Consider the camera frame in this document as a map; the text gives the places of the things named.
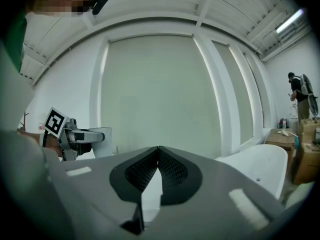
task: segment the pants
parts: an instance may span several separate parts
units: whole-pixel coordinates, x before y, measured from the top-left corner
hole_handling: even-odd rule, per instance
[[[308,99],[298,102],[298,120],[299,124],[302,119],[308,119],[310,116],[309,113],[309,102]]]

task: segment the person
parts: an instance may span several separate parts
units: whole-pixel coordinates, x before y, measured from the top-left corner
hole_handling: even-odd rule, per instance
[[[296,76],[295,73],[290,72],[288,74],[288,78],[292,89],[291,101],[294,101],[295,99],[298,101],[298,121],[300,123],[302,119],[308,119],[310,116],[308,95],[304,95],[301,92],[301,82],[299,76]]]
[[[71,12],[81,14],[88,11],[95,0],[24,0],[20,11],[14,11],[9,19],[10,24],[7,29],[1,29],[1,41],[10,57],[16,71],[20,73],[22,65],[22,54],[25,33],[27,29],[26,15],[33,12],[42,15],[55,15],[56,13]],[[38,144],[41,143],[41,135],[29,133],[21,129],[18,134],[31,138]],[[58,140],[49,134],[45,143],[46,148],[54,150],[59,157],[62,156]]]

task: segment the bottle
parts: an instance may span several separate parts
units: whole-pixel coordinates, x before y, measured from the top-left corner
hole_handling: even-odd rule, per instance
[[[286,129],[287,128],[287,119],[283,118],[282,119],[282,129]]]

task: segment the fluorescent light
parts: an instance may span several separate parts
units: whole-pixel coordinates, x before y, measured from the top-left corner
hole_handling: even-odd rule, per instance
[[[292,22],[294,22],[296,19],[298,19],[304,11],[302,9],[298,10],[294,15],[292,15],[290,18],[286,20],[285,23],[283,23],[280,27],[278,27],[275,31],[277,33],[280,33],[283,31],[285,28],[287,28]]]

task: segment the ceiling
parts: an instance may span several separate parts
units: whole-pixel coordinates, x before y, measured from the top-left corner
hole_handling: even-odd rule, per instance
[[[124,21],[154,17],[219,28],[258,50],[266,61],[311,32],[302,17],[281,35],[276,33],[275,28],[298,9],[292,0],[109,0],[97,16],[90,12],[81,17],[30,13],[20,73],[35,84],[65,42]]]

